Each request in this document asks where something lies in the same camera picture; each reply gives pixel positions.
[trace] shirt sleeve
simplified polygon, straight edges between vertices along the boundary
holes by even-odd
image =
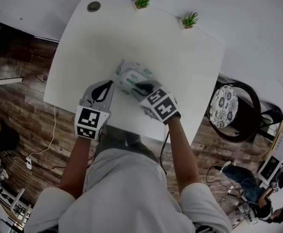
[[[271,213],[270,204],[266,204],[265,206],[257,210],[257,217],[265,218],[265,217],[268,217],[270,213]]]
[[[61,215],[74,202],[75,198],[61,189],[44,189],[25,224],[24,232],[37,233],[56,227]]]
[[[180,206],[198,228],[210,226],[216,233],[231,233],[231,223],[219,207],[209,187],[202,183],[193,183],[185,187],[180,194]]]

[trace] round cushion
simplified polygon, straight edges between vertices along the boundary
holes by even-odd
[[[220,87],[210,104],[210,121],[217,128],[228,126],[238,111],[238,96],[230,85]]]

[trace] forearm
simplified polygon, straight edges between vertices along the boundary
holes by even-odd
[[[272,193],[273,193],[273,189],[270,188],[270,192],[268,192],[267,197],[269,198]]]
[[[188,143],[179,118],[168,120],[174,169],[179,192],[192,183],[200,182],[196,157]]]
[[[76,199],[82,195],[90,145],[90,139],[77,138],[60,180],[59,188],[70,193]]]
[[[267,202],[266,202],[266,200],[265,200],[265,197],[270,193],[272,191],[272,188],[267,188],[265,191],[264,191],[264,193],[259,197],[259,199],[258,199],[258,205],[259,205],[259,207],[260,208],[262,208],[262,207],[264,207],[266,204],[267,204]]]

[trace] gray shorts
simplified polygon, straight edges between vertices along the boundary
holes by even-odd
[[[108,149],[120,149],[143,154],[153,161],[158,162],[153,152],[142,143],[138,134],[130,133],[111,126],[108,126],[106,136],[97,145],[94,158]]]

